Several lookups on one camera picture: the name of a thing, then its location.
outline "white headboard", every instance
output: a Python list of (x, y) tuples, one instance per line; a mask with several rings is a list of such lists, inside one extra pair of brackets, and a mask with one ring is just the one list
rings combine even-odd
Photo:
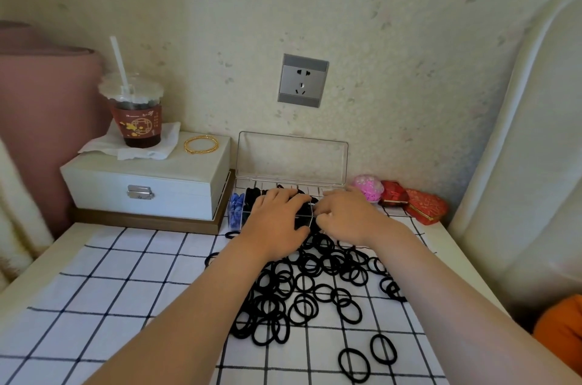
[(582, 0), (527, 35), (449, 233), (514, 316), (582, 293)]

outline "white grid tablecloth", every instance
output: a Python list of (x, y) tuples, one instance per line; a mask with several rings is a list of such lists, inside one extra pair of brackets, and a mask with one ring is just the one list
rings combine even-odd
[[(402, 209), (384, 211), (424, 241), (422, 225)], [(202, 273), (204, 259), (227, 245), (227, 231), (226, 218), (215, 236), (104, 226), (0, 335), (0, 384), (81, 384)], [(363, 287), (326, 273), (316, 278), (352, 294), (362, 310), (359, 324), (344, 322), (333, 304), (320, 302), (318, 316), (292, 326), (286, 344), (258, 347), (250, 338), (229, 336), (211, 384), (350, 384), (338, 353), (351, 347), (370, 362), (367, 384), (446, 385), (410, 304), (390, 300), (379, 288), (382, 277), (369, 276)], [(396, 347), (391, 367), (370, 352), (370, 338), (379, 332)]]

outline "pile of black hair ties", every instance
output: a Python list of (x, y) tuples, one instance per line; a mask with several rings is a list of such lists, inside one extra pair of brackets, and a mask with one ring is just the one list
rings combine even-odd
[[(227, 237), (232, 238), (237, 234), (238, 232), (230, 232)], [(212, 254), (207, 258), (207, 266), (215, 256), (216, 254)], [(295, 276), (293, 272), (297, 270), (293, 270), (292, 266), (299, 271)], [(377, 257), (370, 257), (355, 246), (336, 244), (329, 236), (320, 232), (313, 220), (311, 234), (297, 252), (279, 261), (270, 262), (262, 269), (230, 328), (230, 334), (239, 339), (250, 337), (259, 346), (269, 345), (273, 341), (285, 344), (289, 339), (291, 326), (305, 326), (318, 315), (318, 302), (332, 302), (341, 319), (350, 324), (358, 324), (361, 322), (362, 312), (351, 293), (344, 288), (318, 284), (316, 278), (327, 273), (339, 276), (354, 286), (365, 286), (368, 283), (368, 272), (383, 276), (380, 290), (390, 299), (406, 302), (406, 298), (398, 294), (399, 286)], [(293, 304), (287, 307), (285, 301), (293, 293), (297, 293)], [(266, 331), (257, 333), (259, 326), (266, 327)], [(375, 345), (377, 339), (380, 339), (381, 344)], [(384, 350), (378, 355), (376, 350), (382, 347)], [(396, 348), (384, 334), (378, 333), (371, 338), (370, 350), (374, 359), (381, 364), (392, 365), (397, 360)], [(346, 369), (343, 364), (346, 353), (360, 357), (365, 362), (366, 372), (363, 376), (359, 374), (354, 377), (351, 369)], [(344, 348), (339, 352), (338, 362), (342, 372), (354, 383), (363, 383), (370, 377), (370, 363), (359, 350)]]

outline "plastic cup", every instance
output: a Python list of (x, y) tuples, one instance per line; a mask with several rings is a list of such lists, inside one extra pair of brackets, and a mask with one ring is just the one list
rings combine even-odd
[(123, 85), (119, 73), (106, 74), (99, 92), (109, 102), (123, 140), (131, 148), (156, 146), (162, 134), (162, 106), (164, 88), (139, 74), (127, 76), (129, 88)]

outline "gray outlet plate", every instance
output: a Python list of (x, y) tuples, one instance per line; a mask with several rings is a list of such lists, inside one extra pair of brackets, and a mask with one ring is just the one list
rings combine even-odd
[(283, 55), (278, 102), (319, 108), (329, 62)]

